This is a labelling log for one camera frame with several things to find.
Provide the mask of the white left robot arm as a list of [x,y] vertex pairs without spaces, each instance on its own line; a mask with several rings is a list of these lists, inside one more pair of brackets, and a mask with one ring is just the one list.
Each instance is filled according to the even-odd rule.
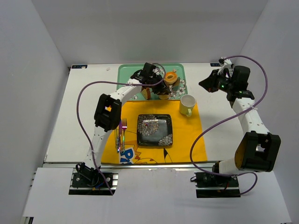
[[[89,142],[89,150],[82,163],[76,165],[77,173],[90,185],[94,185],[103,173],[100,171],[101,158],[110,133],[121,121],[121,108],[135,94],[143,88],[150,88],[157,95],[168,94],[170,89],[165,83],[165,68],[159,63],[145,63],[141,70],[137,70],[125,83],[111,81],[95,81],[85,85],[79,92],[76,114],[78,123]],[[84,90],[93,84],[116,84],[121,87],[111,94],[101,94],[94,113],[94,134],[91,139],[82,125],[79,115],[79,103]]]

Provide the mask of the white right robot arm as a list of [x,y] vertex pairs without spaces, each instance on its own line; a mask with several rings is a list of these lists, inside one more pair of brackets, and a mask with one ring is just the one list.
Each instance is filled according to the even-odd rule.
[[271,172],[278,155],[281,139],[263,124],[255,107],[254,96],[247,89],[250,69],[235,66],[231,76],[227,68],[213,70],[208,78],[199,82],[206,91],[218,90],[227,94],[227,100],[238,116],[244,133],[234,157],[215,164],[213,171],[223,175],[237,175],[248,171]]

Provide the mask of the wooden handled metal spatula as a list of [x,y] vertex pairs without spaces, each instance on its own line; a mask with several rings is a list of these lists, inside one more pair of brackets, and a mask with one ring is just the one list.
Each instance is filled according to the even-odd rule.
[[180,77],[177,78],[177,80],[170,84],[171,90],[176,90],[180,86]]

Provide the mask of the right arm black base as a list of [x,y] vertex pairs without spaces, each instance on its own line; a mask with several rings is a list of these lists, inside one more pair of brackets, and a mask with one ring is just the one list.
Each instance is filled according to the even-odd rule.
[[190,178],[195,183],[197,198],[237,198],[241,197],[236,177],[223,177],[205,172],[196,172]]

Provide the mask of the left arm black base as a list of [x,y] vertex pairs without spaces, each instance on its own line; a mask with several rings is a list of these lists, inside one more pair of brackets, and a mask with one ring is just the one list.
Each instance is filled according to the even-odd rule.
[[116,191],[118,174],[103,172],[79,163],[71,176],[69,195],[111,196]]

